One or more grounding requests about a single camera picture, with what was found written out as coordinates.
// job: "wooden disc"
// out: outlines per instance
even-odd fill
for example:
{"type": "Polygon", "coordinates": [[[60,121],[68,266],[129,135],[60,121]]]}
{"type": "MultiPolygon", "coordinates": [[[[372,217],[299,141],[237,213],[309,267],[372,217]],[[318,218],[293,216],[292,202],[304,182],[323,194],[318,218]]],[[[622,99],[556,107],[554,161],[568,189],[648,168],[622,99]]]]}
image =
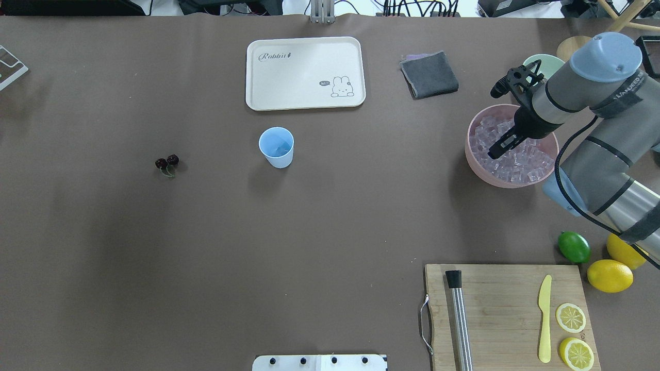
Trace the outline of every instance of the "wooden disc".
{"type": "Polygon", "coordinates": [[[576,50],[582,48],[589,40],[591,40],[589,36],[573,36],[572,38],[562,41],[557,47],[557,57],[564,62],[568,62],[571,55],[573,55],[576,50]]]}

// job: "yellow knife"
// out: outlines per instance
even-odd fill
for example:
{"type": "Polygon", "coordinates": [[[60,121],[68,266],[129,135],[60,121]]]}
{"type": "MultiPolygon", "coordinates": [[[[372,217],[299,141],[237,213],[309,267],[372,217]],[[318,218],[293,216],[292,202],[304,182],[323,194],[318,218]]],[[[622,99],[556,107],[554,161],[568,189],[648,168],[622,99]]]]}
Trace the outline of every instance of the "yellow knife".
{"type": "Polygon", "coordinates": [[[539,359],[543,363],[550,362],[550,284],[552,276],[546,275],[539,291],[539,308],[543,313],[541,338],[539,339],[539,359]]]}

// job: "cutting board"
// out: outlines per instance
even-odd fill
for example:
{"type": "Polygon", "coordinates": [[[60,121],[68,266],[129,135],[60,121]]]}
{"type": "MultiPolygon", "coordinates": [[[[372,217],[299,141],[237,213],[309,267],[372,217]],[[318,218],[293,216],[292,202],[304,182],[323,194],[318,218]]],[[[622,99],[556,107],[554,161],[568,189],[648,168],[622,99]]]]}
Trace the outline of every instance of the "cutting board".
{"type": "Polygon", "coordinates": [[[427,264],[426,290],[431,313],[431,346],[434,350],[435,371],[458,370],[452,341],[453,304],[445,277],[445,271],[453,269],[463,272],[467,328],[476,371],[567,371],[569,368],[558,353],[559,344],[567,337],[577,337],[589,344],[595,355],[592,370],[600,371],[589,310],[577,266],[427,264]],[[542,318],[538,298],[545,275],[552,276],[552,353],[549,363],[542,363],[538,357],[542,318]],[[557,324],[554,313],[565,302],[579,306],[587,316],[587,325],[581,333],[568,333],[557,324]]]}

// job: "black cap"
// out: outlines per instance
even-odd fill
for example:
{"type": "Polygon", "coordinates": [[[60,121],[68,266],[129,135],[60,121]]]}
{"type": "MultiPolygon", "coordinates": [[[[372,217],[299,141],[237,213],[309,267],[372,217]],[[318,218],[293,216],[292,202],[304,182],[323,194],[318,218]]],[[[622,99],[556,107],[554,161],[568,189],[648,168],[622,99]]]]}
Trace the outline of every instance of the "black cap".
{"type": "Polygon", "coordinates": [[[461,271],[446,271],[449,288],[461,288],[461,271]]]}

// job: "pink bowl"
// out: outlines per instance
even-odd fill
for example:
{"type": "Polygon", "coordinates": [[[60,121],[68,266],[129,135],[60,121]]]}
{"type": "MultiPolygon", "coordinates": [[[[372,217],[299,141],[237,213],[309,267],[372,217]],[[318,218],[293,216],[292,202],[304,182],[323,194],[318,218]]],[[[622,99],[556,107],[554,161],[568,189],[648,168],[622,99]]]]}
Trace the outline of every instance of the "pink bowl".
{"type": "MultiPolygon", "coordinates": [[[[542,182],[552,174],[552,171],[550,171],[543,178],[535,182],[522,184],[505,182],[504,180],[501,180],[491,174],[488,170],[484,169],[472,153],[472,148],[470,147],[470,136],[475,134],[475,128],[481,123],[482,118],[486,116],[493,116],[502,120],[511,119],[513,118],[513,114],[518,108],[519,106],[514,104],[496,104],[494,106],[484,108],[475,116],[475,118],[472,119],[472,122],[467,129],[467,135],[465,136],[465,158],[467,158],[467,164],[481,180],[492,186],[500,188],[520,188],[542,182]]],[[[538,148],[547,153],[553,160],[555,160],[557,158],[557,154],[559,153],[559,143],[557,143],[557,137],[554,136],[554,133],[551,133],[547,137],[543,138],[541,143],[538,145],[538,148]]]]}

